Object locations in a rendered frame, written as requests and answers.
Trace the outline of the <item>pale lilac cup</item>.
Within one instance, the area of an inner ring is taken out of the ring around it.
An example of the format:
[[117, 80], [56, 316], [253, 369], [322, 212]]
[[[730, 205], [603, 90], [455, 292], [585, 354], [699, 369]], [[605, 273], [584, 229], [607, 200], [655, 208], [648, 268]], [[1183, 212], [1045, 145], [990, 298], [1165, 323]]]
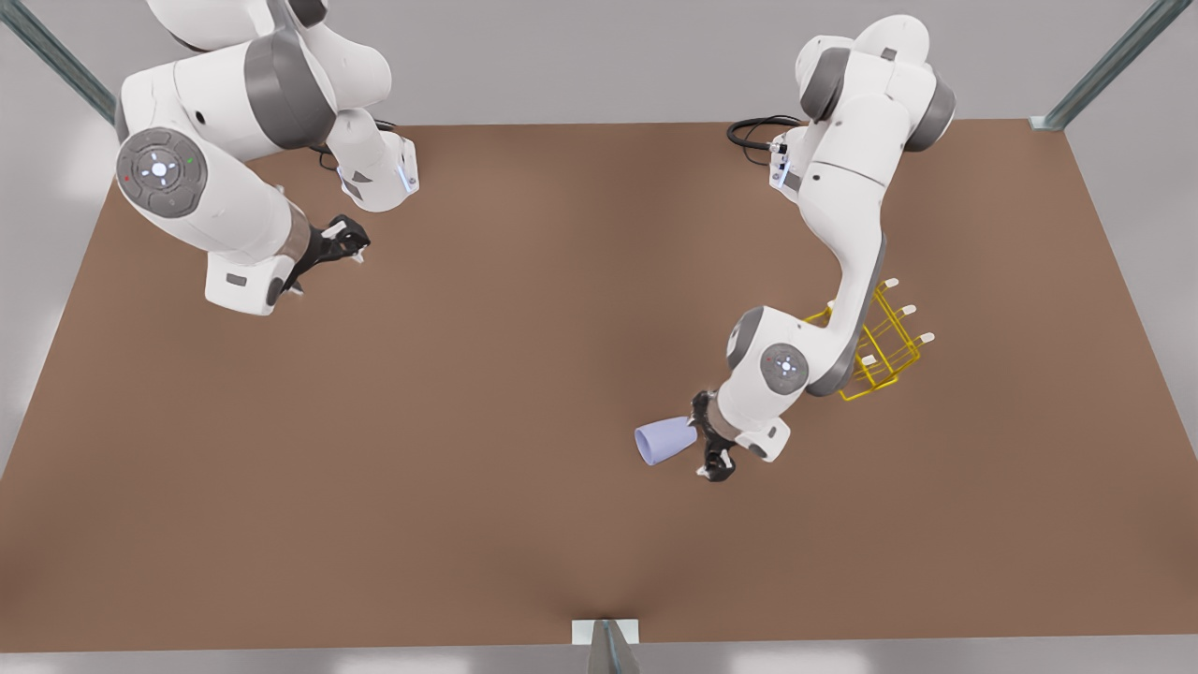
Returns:
[[634, 439], [645, 464], [653, 466], [692, 447], [697, 435], [688, 417], [674, 417], [640, 426], [634, 431]]

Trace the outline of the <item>silver frame post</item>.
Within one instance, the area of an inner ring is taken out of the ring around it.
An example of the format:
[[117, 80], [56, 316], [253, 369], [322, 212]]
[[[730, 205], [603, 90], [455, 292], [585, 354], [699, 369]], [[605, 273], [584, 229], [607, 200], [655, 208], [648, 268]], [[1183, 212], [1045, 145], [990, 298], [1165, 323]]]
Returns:
[[103, 81], [81, 63], [73, 51], [52, 34], [43, 22], [22, 0], [0, 0], [0, 22], [20, 38], [30, 51], [63, 80], [74, 93], [80, 95], [108, 125], [115, 126], [115, 95]]
[[1075, 83], [1067, 95], [1061, 96], [1061, 101], [1049, 113], [1028, 119], [1030, 128], [1065, 130], [1192, 4], [1194, 0], [1152, 0], [1137, 22]]
[[642, 674], [633, 652], [639, 619], [573, 620], [571, 644], [588, 646], [587, 674]]

